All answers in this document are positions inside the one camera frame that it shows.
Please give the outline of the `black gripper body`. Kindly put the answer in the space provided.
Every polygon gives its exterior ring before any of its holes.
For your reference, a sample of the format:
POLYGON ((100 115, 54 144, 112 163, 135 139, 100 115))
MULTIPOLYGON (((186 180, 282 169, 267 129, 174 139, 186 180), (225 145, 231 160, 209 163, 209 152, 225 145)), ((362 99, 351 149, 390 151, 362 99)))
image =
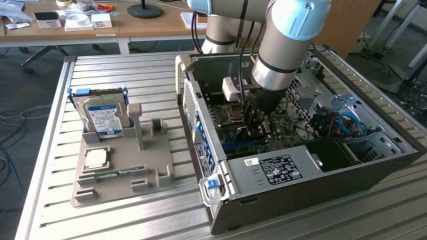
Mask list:
POLYGON ((286 96, 286 90, 251 89, 246 97, 246 113, 263 113, 270 116, 286 96))

